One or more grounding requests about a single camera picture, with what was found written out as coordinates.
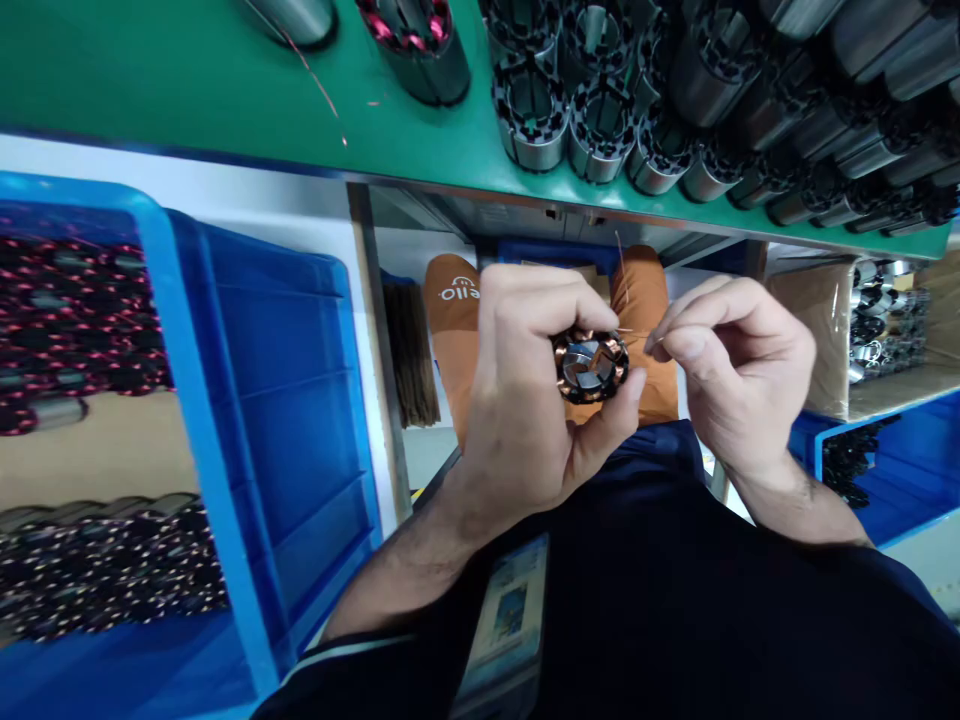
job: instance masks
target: blue plastic crate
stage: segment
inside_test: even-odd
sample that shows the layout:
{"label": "blue plastic crate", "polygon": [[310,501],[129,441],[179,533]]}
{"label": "blue plastic crate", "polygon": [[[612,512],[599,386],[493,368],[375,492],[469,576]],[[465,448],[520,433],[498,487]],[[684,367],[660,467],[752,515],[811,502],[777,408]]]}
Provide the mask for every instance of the blue plastic crate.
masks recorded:
{"label": "blue plastic crate", "polygon": [[0,234],[143,246],[231,601],[5,648],[0,717],[247,717],[382,539],[345,268],[121,185],[12,173]]}
{"label": "blue plastic crate", "polygon": [[607,245],[586,243],[538,242],[536,240],[500,240],[497,243],[500,262],[529,262],[557,267],[580,267],[596,265],[600,275],[613,282],[614,273],[620,267],[620,249]]}
{"label": "blue plastic crate", "polygon": [[[822,481],[824,440],[893,414],[844,425],[802,413],[793,424],[790,451]],[[881,549],[960,509],[960,393],[899,414],[898,422],[880,431],[874,466],[856,481],[870,496],[857,517]]]}

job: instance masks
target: logo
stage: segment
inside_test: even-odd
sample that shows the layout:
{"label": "logo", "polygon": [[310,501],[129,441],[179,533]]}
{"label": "logo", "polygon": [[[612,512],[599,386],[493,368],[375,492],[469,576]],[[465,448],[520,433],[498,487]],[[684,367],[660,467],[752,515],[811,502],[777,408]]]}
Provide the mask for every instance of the logo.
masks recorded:
{"label": "logo", "polygon": [[470,278],[458,276],[455,277],[450,284],[453,287],[448,287],[446,290],[440,293],[440,298],[442,300],[453,300],[455,298],[459,298],[461,300],[473,298],[476,300],[480,297],[480,291],[476,289],[476,283],[474,283]]}

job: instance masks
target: forearm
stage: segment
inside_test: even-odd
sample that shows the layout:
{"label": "forearm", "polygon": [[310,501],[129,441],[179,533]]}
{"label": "forearm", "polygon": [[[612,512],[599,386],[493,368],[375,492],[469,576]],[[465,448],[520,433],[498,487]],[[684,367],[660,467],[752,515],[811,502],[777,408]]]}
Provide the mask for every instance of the forearm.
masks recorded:
{"label": "forearm", "polygon": [[323,640],[394,625],[450,589],[477,548],[444,503],[439,492],[376,552],[340,598]]}
{"label": "forearm", "polygon": [[807,545],[873,547],[840,496],[807,475],[788,452],[762,473],[733,467],[727,473],[754,521],[779,535]]}

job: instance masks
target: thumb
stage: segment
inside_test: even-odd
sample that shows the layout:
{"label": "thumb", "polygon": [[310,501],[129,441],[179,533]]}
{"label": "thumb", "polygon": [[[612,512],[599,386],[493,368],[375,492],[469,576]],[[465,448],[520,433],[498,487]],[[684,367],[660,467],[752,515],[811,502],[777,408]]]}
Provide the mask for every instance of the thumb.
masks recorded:
{"label": "thumb", "polygon": [[743,379],[734,370],[730,354],[713,328],[701,325],[671,330],[660,342],[707,399],[726,407],[739,397]]}
{"label": "thumb", "polygon": [[616,395],[603,403],[600,412],[574,430],[573,447],[563,478],[565,494],[596,475],[610,453],[637,431],[640,394],[646,381],[646,370],[631,370],[626,382]]}

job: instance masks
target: green workbench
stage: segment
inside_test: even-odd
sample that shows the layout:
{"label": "green workbench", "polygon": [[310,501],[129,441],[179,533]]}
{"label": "green workbench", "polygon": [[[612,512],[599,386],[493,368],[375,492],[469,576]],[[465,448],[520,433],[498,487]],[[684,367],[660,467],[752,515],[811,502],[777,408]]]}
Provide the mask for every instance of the green workbench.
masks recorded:
{"label": "green workbench", "polygon": [[481,200],[595,207],[698,232],[912,257],[944,253],[947,227],[896,239],[806,223],[779,228],[762,209],[743,212],[724,198],[697,205],[679,188],[649,198],[623,177],[593,187],[565,163],[547,175],[524,173],[500,144],[476,0],[451,0],[473,76],[454,109],[409,97],[353,3],[336,5],[336,41],[308,58],[339,117],[297,55],[259,32],[240,0],[5,0],[0,129],[353,180],[413,181]]}

